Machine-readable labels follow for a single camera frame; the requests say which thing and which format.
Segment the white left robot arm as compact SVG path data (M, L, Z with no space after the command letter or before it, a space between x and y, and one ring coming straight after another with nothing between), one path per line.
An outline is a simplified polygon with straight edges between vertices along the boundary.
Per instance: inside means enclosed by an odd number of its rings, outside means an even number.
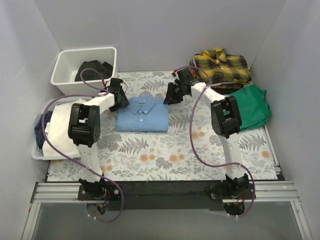
M101 114L115 112L129 105L123 90L124 81L112 78L106 87L108 94L100 94L85 103L74 103L70 111L68 137L76 145L80 163L85 165L81 181L99 182L103 172L100 168L97 142L101 134Z

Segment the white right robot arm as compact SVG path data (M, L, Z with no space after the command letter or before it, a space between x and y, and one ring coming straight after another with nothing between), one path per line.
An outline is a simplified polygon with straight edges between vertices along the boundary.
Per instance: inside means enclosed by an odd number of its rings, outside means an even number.
M205 166L226 168L227 195L232 199L237 199L245 192L251 177L248 169L242 164L239 146L242 118L237 100L233 96L217 93L211 88L210 83L195 80L191 74L191 68L192 66L184 66L173 71L172 75L175 79L174 82L168 84L163 103L167 105L179 104L186 95L196 98L189 119L191 149L195 157ZM192 123L199 102L210 108L211 126L215 134L218 135L224 152L225 163L223 164L206 163L196 152L192 136Z

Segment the light blue long sleeve shirt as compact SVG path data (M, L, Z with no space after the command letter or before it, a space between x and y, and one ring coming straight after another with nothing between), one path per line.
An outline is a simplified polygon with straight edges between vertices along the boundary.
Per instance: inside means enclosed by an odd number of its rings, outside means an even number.
M118 111L118 132L160 132L169 129L169 108L164 100L153 95L132 97L129 105Z

